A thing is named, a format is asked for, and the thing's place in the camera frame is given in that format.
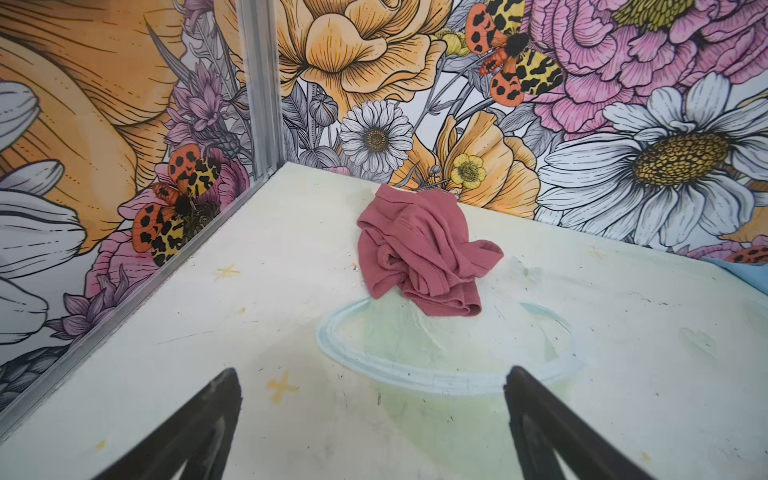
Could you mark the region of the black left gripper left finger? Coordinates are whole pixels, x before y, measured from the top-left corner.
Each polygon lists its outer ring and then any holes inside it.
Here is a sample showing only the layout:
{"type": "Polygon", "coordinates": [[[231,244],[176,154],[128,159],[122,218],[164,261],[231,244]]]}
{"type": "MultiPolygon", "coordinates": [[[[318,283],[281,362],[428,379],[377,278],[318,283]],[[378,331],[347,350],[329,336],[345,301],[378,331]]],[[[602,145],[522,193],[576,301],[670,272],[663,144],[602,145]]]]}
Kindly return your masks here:
{"type": "Polygon", "coordinates": [[[242,404],[235,369],[213,378],[98,479],[220,479],[242,404]]]}

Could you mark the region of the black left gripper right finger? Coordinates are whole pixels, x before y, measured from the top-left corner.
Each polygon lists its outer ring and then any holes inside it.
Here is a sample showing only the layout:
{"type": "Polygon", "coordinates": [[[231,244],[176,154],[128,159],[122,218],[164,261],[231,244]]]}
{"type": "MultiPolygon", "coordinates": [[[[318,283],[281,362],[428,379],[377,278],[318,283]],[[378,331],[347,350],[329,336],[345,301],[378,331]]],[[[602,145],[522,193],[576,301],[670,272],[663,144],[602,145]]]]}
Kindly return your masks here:
{"type": "Polygon", "coordinates": [[[561,462],[579,479],[650,477],[523,367],[511,369],[504,395],[524,478],[563,479],[561,462]]]}

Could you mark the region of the maroon red cloth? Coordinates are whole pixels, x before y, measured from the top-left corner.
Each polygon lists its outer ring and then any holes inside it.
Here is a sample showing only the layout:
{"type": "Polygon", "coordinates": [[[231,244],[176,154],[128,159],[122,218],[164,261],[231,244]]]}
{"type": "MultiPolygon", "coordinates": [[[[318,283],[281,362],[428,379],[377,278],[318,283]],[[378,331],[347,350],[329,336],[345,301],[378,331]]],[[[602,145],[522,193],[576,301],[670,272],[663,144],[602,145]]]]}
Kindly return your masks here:
{"type": "Polygon", "coordinates": [[[455,196],[381,185],[357,219],[359,267],[375,299],[398,288],[432,317],[474,317],[482,305],[476,280],[504,257],[488,240],[469,238],[455,196]]]}

